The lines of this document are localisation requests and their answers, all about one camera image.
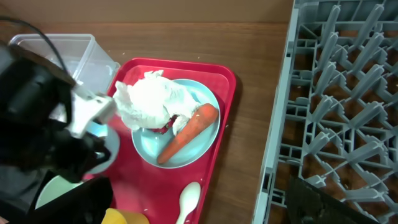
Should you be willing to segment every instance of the red tray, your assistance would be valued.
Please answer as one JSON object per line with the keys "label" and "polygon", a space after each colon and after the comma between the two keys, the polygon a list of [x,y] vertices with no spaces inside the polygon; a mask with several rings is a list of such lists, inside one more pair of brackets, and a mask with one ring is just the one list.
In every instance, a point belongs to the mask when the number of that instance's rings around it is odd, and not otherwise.
{"label": "red tray", "polygon": [[115,93],[116,81],[133,85],[144,72],[160,69],[164,70],[163,76],[166,78],[195,80],[206,85],[214,93],[220,105],[222,120],[215,143],[201,158],[188,166],[161,169],[148,164],[140,157],[132,144],[131,131],[115,116],[110,125],[120,136],[120,151],[118,158],[104,174],[112,183],[113,206],[141,212],[151,224],[175,223],[180,213],[179,198],[182,190],[190,182],[197,181],[201,185],[200,201],[186,222],[198,223],[228,119],[236,79],[230,69],[221,65],[135,58],[119,69],[108,95],[113,96]]}

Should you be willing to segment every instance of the yellow object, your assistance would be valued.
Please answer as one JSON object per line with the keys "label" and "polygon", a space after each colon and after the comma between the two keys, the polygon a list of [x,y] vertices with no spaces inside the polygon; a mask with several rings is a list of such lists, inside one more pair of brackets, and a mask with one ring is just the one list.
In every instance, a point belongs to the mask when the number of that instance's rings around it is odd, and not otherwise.
{"label": "yellow object", "polygon": [[145,215],[108,208],[101,224],[149,224]]}

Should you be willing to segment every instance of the dishwasher rack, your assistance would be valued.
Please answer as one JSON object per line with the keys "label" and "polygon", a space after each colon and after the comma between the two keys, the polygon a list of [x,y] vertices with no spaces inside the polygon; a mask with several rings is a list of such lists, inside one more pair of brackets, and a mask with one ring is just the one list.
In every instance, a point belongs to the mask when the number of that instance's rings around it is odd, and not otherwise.
{"label": "dishwasher rack", "polygon": [[[319,189],[333,185],[338,200],[389,223],[398,214],[397,110],[398,1],[296,0],[252,223],[286,209],[279,169]],[[294,141],[282,137],[292,129]],[[309,159],[317,170],[306,170]],[[344,172],[363,184],[348,186]],[[386,209],[372,214],[364,202]]]}

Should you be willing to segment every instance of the plastic spoon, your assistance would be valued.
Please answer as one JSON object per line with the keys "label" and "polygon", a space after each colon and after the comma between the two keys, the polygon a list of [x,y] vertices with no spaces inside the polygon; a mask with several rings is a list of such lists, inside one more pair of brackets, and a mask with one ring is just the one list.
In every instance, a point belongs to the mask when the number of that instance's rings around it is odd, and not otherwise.
{"label": "plastic spoon", "polygon": [[178,216],[175,224],[184,224],[188,214],[191,213],[198,205],[200,197],[200,184],[192,182],[188,184],[180,196],[180,216]]}

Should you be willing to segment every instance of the carrot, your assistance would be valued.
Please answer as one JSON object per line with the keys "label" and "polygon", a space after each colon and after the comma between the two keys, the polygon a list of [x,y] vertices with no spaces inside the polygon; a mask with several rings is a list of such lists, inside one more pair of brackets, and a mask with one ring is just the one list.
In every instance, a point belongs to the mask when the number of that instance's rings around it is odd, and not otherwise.
{"label": "carrot", "polygon": [[163,150],[157,158],[157,163],[163,164],[174,156],[182,147],[198,136],[207,127],[213,124],[218,117],[218,110],[211,104],[201,105],[187,125],[179,132],[173,141]]}

